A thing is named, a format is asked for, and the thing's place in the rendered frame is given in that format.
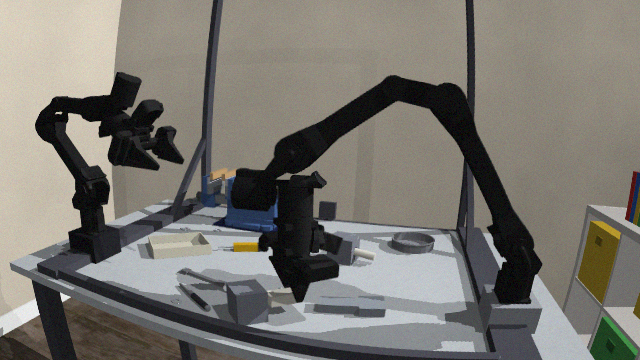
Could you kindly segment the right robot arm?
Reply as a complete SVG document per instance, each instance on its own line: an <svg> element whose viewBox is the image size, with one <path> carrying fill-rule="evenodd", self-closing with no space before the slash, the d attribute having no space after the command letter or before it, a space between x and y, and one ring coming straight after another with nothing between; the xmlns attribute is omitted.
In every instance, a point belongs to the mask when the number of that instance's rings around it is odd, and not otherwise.
<svg viewBox="0 0 640 360"><path fill-rule="evenodd" d="M68 113L79 114L89 122L101 121L98 127L99 138L110 135L113 137L117 122L128 115L122 110L133 107L142 80L124 72L117 72L115 81L110 95L73 99L68 96L54 97L40 112L35 123L37 134L42 140L53 145L75 179L75 190L77 190L72 198L72 204L74 209L81 210L82 228L78 229L78 232L90 236L109 230L109 227L105 228L102 205L108 204L110 185L107 175L98 165L88 166L66 134L66 124L69 120ZM163 104L159 101L143 100L131 118L125 118L126 124L134 135L139 130L138 127L149 126L153 132L155 126L152 124L163 111ZM62 114L55 114L56 112L62 112Z"/></svg>

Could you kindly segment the tan wooden vise jaw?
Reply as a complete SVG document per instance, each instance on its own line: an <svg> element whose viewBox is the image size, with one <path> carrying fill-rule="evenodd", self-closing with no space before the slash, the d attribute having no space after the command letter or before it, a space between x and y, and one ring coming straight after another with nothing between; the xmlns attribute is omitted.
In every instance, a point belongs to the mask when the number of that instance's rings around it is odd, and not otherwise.
<svg viewBox="0 0 640 360"><path fill-rule="evenodd" d="M222 174L222 181L225 181L225 179L226 179L226 178L229 178L229 177L231 177L231 176L236 175L236 170L237 170L237 169L234 169L234 170L228 171L228 172L226 172L226 173L223 173L223 174Z"/></svg>
<svg viewBox="0 0 640 360"><path fill-rule="evenodd" d="M221 177L221 174L225 173L225 172L227 172L227 168L223 168L223 169L211 172L210 173L210 180L214 180L214 179L217 179L217 178Z"/></svg>

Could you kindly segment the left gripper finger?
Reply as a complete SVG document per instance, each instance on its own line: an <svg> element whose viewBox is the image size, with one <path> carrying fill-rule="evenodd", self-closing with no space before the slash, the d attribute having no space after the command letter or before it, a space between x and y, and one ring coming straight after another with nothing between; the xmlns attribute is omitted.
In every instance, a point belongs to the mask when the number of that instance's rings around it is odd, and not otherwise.
<svg viewBox="0 0 640 360"><path fill-rule="evenodd" d="M277 260L273 256L269 256L268 258L271 261L276 273L278 274L284 288L289 288L290 285L284 270L291 268L293 269L294 262L292 262L290 259Z"/></svg>
<svg viewBox="0 0 640 360"><path fill-rule="evenodd" d="M303 283L295 277L293 269L284 270L292 293L297 303L301 303L304 300L306 292L310 283Z"/></svg>

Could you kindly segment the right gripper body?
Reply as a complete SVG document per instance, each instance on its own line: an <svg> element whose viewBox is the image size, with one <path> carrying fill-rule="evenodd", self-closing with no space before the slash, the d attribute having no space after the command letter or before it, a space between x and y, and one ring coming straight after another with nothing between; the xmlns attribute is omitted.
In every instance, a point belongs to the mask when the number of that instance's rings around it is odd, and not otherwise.
<svg viewBox="0 0 640 360"><path fill-rule="evenodd" d="M134 135L128 128L126 124L125 118L131 118L131 116L122 117L116 124L113 132L113 138L108 151L108 160L114 166L118 166L121 164L121 160L124 154L124 150L127 144L127 141L132 136L139 136L141 146L143 149L152 150L152 153L157 155L161 149L162 143L165 138L166 132L174 132L176 135L177 130L172 126L163 126L157 129L155 137L151 137L151 129L149 126L146 127L138 127L137 133ZM175 137L174 135L174 137ZM161 138L163 137L163 138ZM152 147L150 147L152 146ZM146 148L145 148L146 147Z"/></svg>

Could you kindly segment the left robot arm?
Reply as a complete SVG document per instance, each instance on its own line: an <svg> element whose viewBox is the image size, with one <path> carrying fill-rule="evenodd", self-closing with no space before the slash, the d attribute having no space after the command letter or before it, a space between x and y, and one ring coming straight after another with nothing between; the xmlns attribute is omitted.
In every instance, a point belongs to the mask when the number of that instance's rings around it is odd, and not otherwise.
<svg viewBox="0 0 640 360"><path fill-rule="evenodd" d="M534 277L543 264L533 250L531 234L512 208L477 133L465 93L452 83L437 86L397 75L386 77L324 120L282 138L265 170L237 169L231 190L233 207L268 211L276 204L278 186L279 215L313 215L314 188L321 189L327 184L318 171L310 176L292 175L290 180L277 178L308 168L340 137L398 100L429 107L457 141L491 212L493 225L487 229L493 237L493 245L500 256L505 255L508 260L502 263L497 274L494 292L498 301L501 304L531 304L529 296Z"/></svg>

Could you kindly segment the beige cylinder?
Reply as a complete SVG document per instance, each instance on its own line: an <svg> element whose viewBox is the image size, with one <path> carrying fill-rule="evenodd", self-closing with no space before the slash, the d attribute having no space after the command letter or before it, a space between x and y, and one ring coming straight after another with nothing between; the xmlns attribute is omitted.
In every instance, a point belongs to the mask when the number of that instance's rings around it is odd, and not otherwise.
<svg viewBox="0 0 640 360"><path fill-rule="evenodd" d="M375 257L376 257L376 253L355 248L354 256L358 256L358 257L361 257L361 258L365 258L365 259L369 259L369 260L373 260L374 261Z"/></svg>

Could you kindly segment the dark blue flat mat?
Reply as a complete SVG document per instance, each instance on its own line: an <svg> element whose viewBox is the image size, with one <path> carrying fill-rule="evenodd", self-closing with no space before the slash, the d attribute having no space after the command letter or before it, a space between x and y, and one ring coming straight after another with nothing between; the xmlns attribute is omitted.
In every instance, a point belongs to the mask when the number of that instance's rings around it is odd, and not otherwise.
<svg viewBox="0 0 640 360"><path fill-rule="evenodd" d="M278 232L278 226L276 228L274 228L272 231L262 231L260 230L254 230L254 229L247 229L247 228L241 228L241 227L234 227L234 226L228 226L224 224L224 220L226 218L222 218L220 220L218 220L217 222L213 223L213 225L215 226L221 226L221 227L227 227L227 228L233 228L233 229L240 229L240 230L246 230L246 231L252 231L252 232L259 232L259 233L271 233L271 232Z"/></svg>

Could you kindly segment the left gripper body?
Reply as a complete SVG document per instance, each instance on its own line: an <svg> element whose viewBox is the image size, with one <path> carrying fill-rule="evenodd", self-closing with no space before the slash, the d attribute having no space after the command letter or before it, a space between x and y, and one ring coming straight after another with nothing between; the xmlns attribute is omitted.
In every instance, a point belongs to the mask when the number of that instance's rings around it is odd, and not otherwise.
<svg viewBox="0 0 640 360"><path fill-rule="evenodd" d="M273 218L273 224L278 226L278 232L263 233L258 238L263 252L271 247L275 259L294 262L295 277L303 283L338 278L339 264L336 261L324 254L310 256L313 228L318 228L318 221L313 219L313 215L285 217L278 214Z"/></svg>

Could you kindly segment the grey round shallow dish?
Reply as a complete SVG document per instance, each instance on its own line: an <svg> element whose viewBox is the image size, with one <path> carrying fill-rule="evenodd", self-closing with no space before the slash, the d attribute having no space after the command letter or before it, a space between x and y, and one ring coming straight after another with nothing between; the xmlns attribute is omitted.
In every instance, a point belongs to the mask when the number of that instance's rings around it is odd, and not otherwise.
<svg viewBox="0 0 640 360"><path fill-rule="evenodd" d="M435 238L425 233L399 232L392 235L391 246L395 250L403 253L424 254L433 250L434 242Z"/></svg>

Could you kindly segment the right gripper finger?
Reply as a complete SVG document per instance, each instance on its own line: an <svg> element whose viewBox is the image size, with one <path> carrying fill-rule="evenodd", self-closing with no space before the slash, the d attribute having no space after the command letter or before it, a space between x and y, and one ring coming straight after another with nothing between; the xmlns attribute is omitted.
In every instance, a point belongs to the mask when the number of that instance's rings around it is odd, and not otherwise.
<svg viewBox="0 0 640 360"><path fill-rule="evenodd" d="M174 135L173 131L166 133L157 158L182 165L184 158L173 142Z"/></svg>
<svg viewBox="0 0 640 360"><path fill-rule="evenodd" d="M160 165L142 148L139 136L128 139L120 165L155 171L160 168Z"/></svg>

